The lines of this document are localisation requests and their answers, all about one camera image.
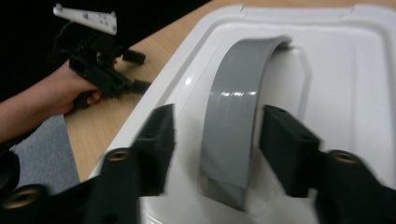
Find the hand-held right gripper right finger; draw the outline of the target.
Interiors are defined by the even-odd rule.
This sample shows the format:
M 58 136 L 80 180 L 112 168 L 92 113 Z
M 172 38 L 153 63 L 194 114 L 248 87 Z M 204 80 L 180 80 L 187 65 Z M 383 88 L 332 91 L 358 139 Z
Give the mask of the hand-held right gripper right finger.
M 320 140 L 288 111 L 263 108 L 260 149 L 285 193 L 305 198 Z

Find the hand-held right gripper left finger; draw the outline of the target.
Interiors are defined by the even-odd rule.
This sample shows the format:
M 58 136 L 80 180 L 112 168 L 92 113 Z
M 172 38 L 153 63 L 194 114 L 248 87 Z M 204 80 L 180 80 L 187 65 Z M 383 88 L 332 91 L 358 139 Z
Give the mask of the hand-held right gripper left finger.
M 155 108 L 135 139 L 141 196 L 164 192 L 168 167 L 175 148 L 174 106 Z

